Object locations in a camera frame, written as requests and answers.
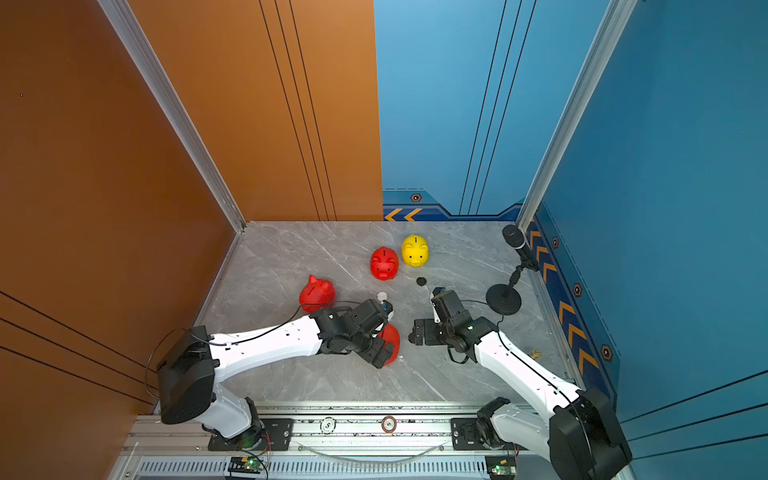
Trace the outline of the red piggy bank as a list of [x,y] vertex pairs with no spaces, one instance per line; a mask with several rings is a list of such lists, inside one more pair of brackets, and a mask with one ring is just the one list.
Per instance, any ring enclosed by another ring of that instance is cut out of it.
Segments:
[[400,334],[394,325],[388,324],[381,330],[378,337],[393,347],[390,358],[384,363],[385,366],[388,366],[398,358],[401,344]]
[[388,247],[380,247],[373,252],[370,259],[370,272],[380,281],[393,280],[399,270],[399,257]]
[[311,313],[321,308],[331,307],[335,298],[335,286],[330,280],[310,275],[299,295],[299,304],[304,312]]

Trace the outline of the yellow piggy bank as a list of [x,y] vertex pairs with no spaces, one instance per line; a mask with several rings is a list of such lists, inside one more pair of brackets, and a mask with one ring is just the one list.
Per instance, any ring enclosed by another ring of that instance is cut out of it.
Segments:
[[409,267],[423,267],[429,259],[429,245],[419,235],[410,235],[402,243],[401,254]]

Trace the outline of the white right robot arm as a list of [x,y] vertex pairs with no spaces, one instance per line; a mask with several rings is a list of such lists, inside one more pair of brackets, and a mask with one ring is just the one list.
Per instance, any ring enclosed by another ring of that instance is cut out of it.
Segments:
[[598,388],[565,381],[518,348],[485,317],[472,317],[458,295],[443,287],[430,298],[434,316],[417,319],[409,340],[446,346],[500,377],[530,406],[523,411],[499,397],[477,413],[491,449],[519,445],[548,460],[561,479],[613,479],[632,459],[611,400]]

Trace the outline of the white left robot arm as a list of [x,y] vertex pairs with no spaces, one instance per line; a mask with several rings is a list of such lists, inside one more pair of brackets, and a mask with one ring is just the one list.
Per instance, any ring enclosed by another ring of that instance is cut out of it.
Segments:
[[395,345],[381,336],[393,306],[369,299],[352,308],[324,307],[274,327],[210,334],[189,329],[157,366],[161,422],[198,422],[223,450],[256,446],[265,426],[255,403],[223,386],[231,377],[279,361],[354,353],[381,369]]

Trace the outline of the green circuit board right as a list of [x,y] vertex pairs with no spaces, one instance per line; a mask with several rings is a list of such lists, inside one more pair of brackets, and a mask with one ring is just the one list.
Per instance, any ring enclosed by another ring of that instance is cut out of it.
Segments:
[[517,464],[513,458],[486,456],[485,463],[491,480],[514,480],[517,475]]

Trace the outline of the green circuit board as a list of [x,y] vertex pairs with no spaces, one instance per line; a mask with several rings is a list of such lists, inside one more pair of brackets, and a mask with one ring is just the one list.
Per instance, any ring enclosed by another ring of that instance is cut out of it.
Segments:
[[517,464],[513,458],[486,456],[485,463],[491,480],[514,480],[517,475]]
[[231,457],[228,467],[228,475],[237,478],[250,478],[253,476],[262,476],[269,478],[269,471],[264,462],[255,456],[237,456]]

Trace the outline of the green circuit board left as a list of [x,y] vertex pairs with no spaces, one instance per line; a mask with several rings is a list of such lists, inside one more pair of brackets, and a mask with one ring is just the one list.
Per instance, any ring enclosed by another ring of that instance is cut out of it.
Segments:
[[228,475],[237,478],[250,478],[253,476],[262,476],[269,478],[269,471],[264,462],[255,456],[237,456],[231,457],[228,467]]

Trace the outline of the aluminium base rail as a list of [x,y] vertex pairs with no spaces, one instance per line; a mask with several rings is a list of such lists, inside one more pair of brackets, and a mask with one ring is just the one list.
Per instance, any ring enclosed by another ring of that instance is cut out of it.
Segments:
[[264,479],[228,475],[231,457],[255,456],[268,479],[490,479],[486,456],[516,461],[515,479],[554,479],[552,465],[526,451],[454,451],[450,420],[477,418],[467,402],[262,402],[261,419],[290,418],[287,451],[210,451],[197,422],[136,419],[112,479]]

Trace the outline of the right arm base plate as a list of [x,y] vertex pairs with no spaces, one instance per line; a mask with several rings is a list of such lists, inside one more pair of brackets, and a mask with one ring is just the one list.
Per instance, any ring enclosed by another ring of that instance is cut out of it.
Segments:
[[450,436],[454,451],[526,451],[526,448],[510,442],[492,446],[481,434],[477,426],[477,418],[452,418],[450,420]]

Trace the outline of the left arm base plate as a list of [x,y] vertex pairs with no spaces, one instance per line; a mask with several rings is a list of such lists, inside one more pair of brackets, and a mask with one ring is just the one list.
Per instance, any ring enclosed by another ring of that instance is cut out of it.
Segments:
[[210,451],[287,451],[293,433],[293,420],[290,418],[272,418],[257,420],[254,426],[230,439],[218,431],[203,426],[210,435]]

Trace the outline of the aluminium corner post right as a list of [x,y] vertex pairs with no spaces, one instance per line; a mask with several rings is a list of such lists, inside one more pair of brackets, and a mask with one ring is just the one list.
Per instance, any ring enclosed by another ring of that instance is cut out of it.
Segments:
[[637,0],[608,3],[518,215],[517,226],[523,232],[543,200],[636,5]]

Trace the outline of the aluminium corner post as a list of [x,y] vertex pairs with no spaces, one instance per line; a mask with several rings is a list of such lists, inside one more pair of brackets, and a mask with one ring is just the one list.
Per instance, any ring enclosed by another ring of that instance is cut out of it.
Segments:
[[129,3],[99,0],[98,4],[233,230],[242,233],[244,215]]
[[517,226],[523,232],[543,200],[636,5],[637,0],[608,3],[518,215]]

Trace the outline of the aluminium corner post left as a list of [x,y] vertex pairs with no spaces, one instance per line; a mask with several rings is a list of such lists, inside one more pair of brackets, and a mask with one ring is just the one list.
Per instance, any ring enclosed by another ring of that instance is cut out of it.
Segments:
[[129,3],[99,0],[98,4],[233,230],[242,233],[244,215]]

